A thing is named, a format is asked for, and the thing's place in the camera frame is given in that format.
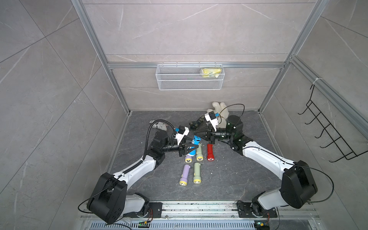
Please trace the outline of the blue flashlight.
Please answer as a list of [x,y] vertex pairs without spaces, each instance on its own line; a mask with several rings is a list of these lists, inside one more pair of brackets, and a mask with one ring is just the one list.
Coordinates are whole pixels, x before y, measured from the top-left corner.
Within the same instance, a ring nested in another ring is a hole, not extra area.
[[198,145],[201,142],[201,138],[194,135],[193,139],[192,139],[192,144],[194,145]]

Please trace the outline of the red flashlight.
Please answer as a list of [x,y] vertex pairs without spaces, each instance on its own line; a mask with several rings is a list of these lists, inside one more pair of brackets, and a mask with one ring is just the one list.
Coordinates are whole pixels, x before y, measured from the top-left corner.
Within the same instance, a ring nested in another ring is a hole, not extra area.
[[213,154],[213,145],[212,144],[207,144],[207,159],[208,161],[212,162],[215,160],[214,158],[214,154]]

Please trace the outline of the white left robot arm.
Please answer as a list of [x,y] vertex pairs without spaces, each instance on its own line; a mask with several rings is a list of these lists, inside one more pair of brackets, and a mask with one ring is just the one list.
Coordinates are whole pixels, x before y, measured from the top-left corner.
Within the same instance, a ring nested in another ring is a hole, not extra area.
[[140,193],[128,195],[127,191],[143,176],[155,170],[165,159],[167,152],[178,151],[179,155],[187,155],[198,148],[201,138],[194,136],[190,143],[183,137],[177,143],[176,137],[169,136],[166,131],[158,130],[151,144],[137,162],[114,174],[102,174],[91,194],[86,200],[86,208],[107,224],[113,224],[122,215],[135,213],[145,216],[149,212],[150,201]]

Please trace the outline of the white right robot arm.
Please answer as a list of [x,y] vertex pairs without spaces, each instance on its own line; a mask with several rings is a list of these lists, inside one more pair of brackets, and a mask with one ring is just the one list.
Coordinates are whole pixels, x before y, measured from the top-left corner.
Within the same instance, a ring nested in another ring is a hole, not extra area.
[[300,209],[318,191],[307,163],[294,162],[260,146],[243,133],[243,122],[236,115],[227,119],[203,116],[191,122],[190,130],[210,144],[224,141],[238,154],[259,163],[281,180],[281,187],[262,192],[252,199],[251,210],[255,217],[263,217],[277,207]]

